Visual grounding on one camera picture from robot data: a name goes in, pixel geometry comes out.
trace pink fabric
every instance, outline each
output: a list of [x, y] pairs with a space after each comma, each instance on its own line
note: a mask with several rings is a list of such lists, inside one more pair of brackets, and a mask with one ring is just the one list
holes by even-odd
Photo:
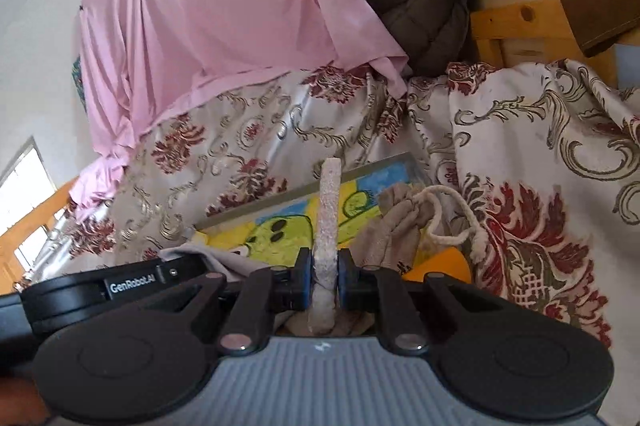
[[94, 149], [77, 216], [113, 196], [140, 136], [274, 71], [371, 64], [392, 95], [406, 55], [366, 0], [82, 0], [81, 68]]

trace floral fabric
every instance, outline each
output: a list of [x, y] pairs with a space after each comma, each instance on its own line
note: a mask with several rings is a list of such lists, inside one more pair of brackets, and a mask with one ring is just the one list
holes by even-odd
[[[640, 418], [640, 93], [576, 62], [452, 64], [401, 101], [370, 69], [295, 71], [220, 94], [143, 138], [113, 200], [63, 218], [33, 281], [153, 258], [206, 215], [411, 151], [489, 235], [475, 283], [580, 327], [616, 365], [601, 416]], [[447, 206], [452, 229], [461, 220]]]

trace white rope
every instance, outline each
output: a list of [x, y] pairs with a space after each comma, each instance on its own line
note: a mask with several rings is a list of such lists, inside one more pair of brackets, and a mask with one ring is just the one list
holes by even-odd
[[[440, 203], [440, 199], [436, 196], [437, 193], [443, 193], [455, 199], [469, 222], [468, 229], [465, 229], [456, 236], [441, 236], [439, 234], [434, 234], [435, 229], [442, 222], [442, 204]], [[484, 258], [488, 241], [486, 231], [480, 226], [480, 222], [478, 222], [474, 212], [469, 207], [469, 204], [466, 203], [466, 200], [462, 198], [460, 193], [453, 188], [438, 184], [436, 186], [427, 186], [412, 198], [414, 202], [425, 202], [428, 200], [433, 205], [433, 218], [425, 229], [425, 238], [427, 240], [439, 246], [456, 247], [461, 246], [462, 243], [471, 235], [471, 260], [473, 262], [480, 262]]]

